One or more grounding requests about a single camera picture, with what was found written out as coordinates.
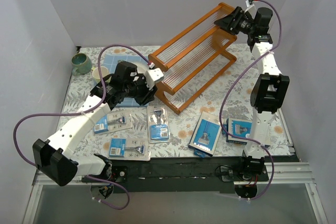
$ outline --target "cup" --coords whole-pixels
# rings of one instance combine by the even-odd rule
[[[101,70],[101,74],[103,77],[107,76],[108,74],[110,74],[110,71],[108,70],[107,67],[104,66],[100,66],[100,70]],[[95,68],[92,72],[92,77],[93,77],[93,81],[94,83],[97,85],[97,83],[100,82],[100,77],[99,77],[99,72],[98,72],[98,68]]]
[[[71,60],[72,74],[78,76],[91,71],[92,62],[86,54],[76,54]]]

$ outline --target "barcode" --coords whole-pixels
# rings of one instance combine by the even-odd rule
[[[115,155],[117,153],[117,148],[111,148],[110,155]]]

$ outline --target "package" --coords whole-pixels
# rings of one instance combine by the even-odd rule
[[[202,156],[200,155],[201,153],[209,156],[214,155],[217,141],[221,134],[220,126],[218,116],[206,112],[201,114],[189,143],[189,148],[197,150],[195,155]]]
[[[94,134],[110,133],[133,127],[131,111],[121,110],[103,116],[93,127]]]
[[[147,115],[149,142],[169,142],[170,133],[166,106],[148,106]]]
[[[242,120],[242,119],[233,119],[233,118],[227,119],[227,132],[231,133],[232,135],[249,138],[250,133],[251,133],[251,128],[252,128],[252,121]],[[242,140],[242,139],[232,137],[229,135],[226,135],[226,141],[228,143],[243,144],[243,145],[246,145],[248,142],[248,140]],[[271,146],[271,142],[268,137],[265,143],[265,147],[268,148],[270,146]]]
[[[109,149],[111,159],[149,161],[151,152],[146,138],[112,138]]]

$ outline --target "floral pattern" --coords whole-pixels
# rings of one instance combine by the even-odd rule
[[[159,46],[135,47],[144,55],[148,55],[159,48]],[[88,55],[94,66],[97,65],[98,54],[102,48],[81,48],[80,52]],[[188,148],[193,130],[196,127],[199,116],[203,111],[214,115],[219,114],[226,91],[240,75],[240,73],[254,61],[249,47],[246,44],[234,44],[228,48],[228,51],[237,57],[237,61],[220,76],[208,89],[206,89],[193,103],[191,103],[180,115],[176,115],[169,110],[169,127],[171,140],[167,143],[151,144],[151,157],[190,157],[194,156],[192,149]],[[134,53],[124,48],[110,48],[107,54],[134,55]],[[203,71],[203,75],[212,74],[210,71]],[[223,121],[228,117],[237,119],[252,119],[252,107],[250,106],[249,94],[259,76],[256,68],[250,69],[235,86],[229,99],[224,106]],[[69,90],[63,107],[63,112],[77,111],[93,87],[91,73],[72,76]],[[194,92],[193,87],[188,87],[190,92]],[[184,95],[180,94],[179,99],[185,100]],[[150,105],[163,105],[159,99],[155,99]],[[134,126],[132,129],[118,131],[111,134],[94,135],[90,131],[78,145],[75,155],[89,156],[94,153],[100,153],[108,156],[109,142],[112,137],[123,138],[146,138],[147,112],[146,108],[132,108],[132,117]],[[63,126],[69,117],[61,117],[58,127]],[[288,141],[284,128],[284,120],[276,114],[271,123],[269,148],[272,155],[290,155]],[[216,146],[215,156],[241,156],[244,146],[232,143],[226,143],[224,136],[220,136]]]

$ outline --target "purple cable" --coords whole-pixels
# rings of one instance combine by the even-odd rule
[[[103,97],[101,98],[101,101],[97,105],[95,105],[94,107],[92,107],[92,108],[84,111],[84,113],[89,113],[89,112],[95,110],[96,108],[98,108],[103,103],[103,101],[104,101],[104,99],[106,97],[106,86],[105,86],[105,82],[103,81],[103,76],[101,74],[100,60],[101,60],[101,56],[104,53],[104,51],[106,49],[108,49],[108,48],[111,48],[111,47],[124,47],[124,48],[128,48],[128,49],[132,50],[133,52],[135,52],[136,54],[138,54],[148,64],[150,64],[150,62],[145,58],[144,55],[142,55],[139,51],[135,50],[132,47],[129,47],[129,46],[126,46],[126,45],[123,45],[123,44],[111,44],[109,46],[104,47],[100,51],[99,56],[98,56],[98,72],[99,72],[100,81],[101,81],[101,84],[102,84],[102,87],[103,87]],[[21,150],[20,150],[20,148],[18,146],[18,143],[17,143],[16,133],[17,133],[17,129],[19,128],[19,126],[20,126],[21,123],[23,123],[25,120],[27,120],[29,118],[35,118],[37,116],[75,116],[75,115],[77,116],[77,115],[82,115],[82,114],[80,112],[76,112],[76,113],[37,113],[37,114],[31,114],[31,115],[25,116],[20,121],[18,121],[17,124],[14,127],[14,130],[13,130],[13,140],[14,140],[15,148],[16,148],[18,154],[20,155],[20,157],[24,161],[26,161],[27,163],[29,163],[30,165],[34,165],[35,166],[35,164],[32,161],[30,161],[29,159],[27,159],[25,157],[25,155],[21,152]]]
[[[105,179],[100,179],[100,178],[94,178],[94,177],[91,177],[91,176],[85,176],[85,177],[87,177],[87,178],[89,178],[89,179],[93,179],[93,180],[96,180],[96,181],[99,181],[99,182],[106,182],[106,183],[108,183],[108,184],[113,184],[113,185],[115,185],[115,186],[118,186],[119,188],[121,188],[121,189],[123,189],[124,191],[125,191],[125,193],[126,193],[126,195],[127,195],[127,202],[126,202],[126,204],[124,205],[124,206],[122,206],[122,207],[117,207],[117,206],[115,206],[115,205],[113,205],[113,204],[111,204],[111,203],[108,203],[107,201],[105,201],[105,200],[100,200],[100,199],[96,199],[96,198],[94,198],[96,201],[100,201],[100,202],[102,202],[103,204],[105,204],[105,205],[107,205],[107,206],[109,206],[109,207],[111,207],[111,208],[113,208],[113,209],[116,209],[116,210],[122,210],[122,209],[124,209],[124,208],[126,208],[127,206],[128,206],[128,204],[129,204],[129,202],[130,202],[130,193],[126,190],[126,188],[124,188],[122,185],[119,185],[118,183],[115,183],[115,182],[112,182],[112,181],[109,181],[109,180],[105,180]]]
[[[278,40],[278,43],[272,47],[270,49],[270,51],[274,51],[276,48],[279,47],[280,45],[280,42],[281,42],[281,37],[282,37],[282,24],[281,24],[281,19],[280,19],[280,16],[279,16],[279,13],[277,12],[277,10],[274,8],[274,6],[269,3],[268,1],[265,1],[265,0],[258,0],[260,2],[263,2],[267,5],[269,5],[275,12],[275,14],[277,15],[277,18],[278,18],[278,21],[279,21],[279,40]],[[221,109],[219,110],[219,123],[221,124],[221,127],[222,129],[225,131],[226,134],[228,134],[229,136],[232,136],[232,137],[235,137],[235,138],[238,138],[238,139],[242,139],[242,140],[248,140],[248,141],[252,141],[256,144],[259,144],[261,145],[261,143],[255,139],[252,139],[252,138],[246,138],[246,137],[240,137],[240,136],[235,136],[229,132],[227,132],[227,130],[224,128],[223,126],[223,122],[222,122],[222,114],[223,114],[223,107],[224,107],[224,104],[226,103],[227,101],[227,98],[228,96],[230,95],[231,91],[233,90],[234,86],[238,83],[238,81],[243,77],[243,75],[251,68],[253,67],[255,64],[258,63],[258,61],[260,61],[263,57],[265,57],[266,55],[268,55],[269,52],[266,52],[264,53],[262,56],[260,56],[258,59],[256,59],[250,66],[248,66],[241,74],[240,76],[237,78],[237,80],[232,84],[232,86],[229,88],[228,92],[226,93],[225,97],[224,97],[224,101],[222,103],[222,106],[221,106]],[[252,198],[252,199],[258,199],[260,198],[267,190],[268,188],[270,187],[271,183],[272,183],[272,180],[273,180],[273,177],[274,177],[274,160],[272,158],[272,155],[270,154],[270,152],[262,145],[261,148],[264,149],[264,151],[267,153],[267,155],[269,156],[270,160],[271,160],[271,165],[272,165],[272,173],[271,173],[271,177],[268,181],[268,184],[267,186],[265,187],[265,189],[259,194],[257,195],[256,197]]]

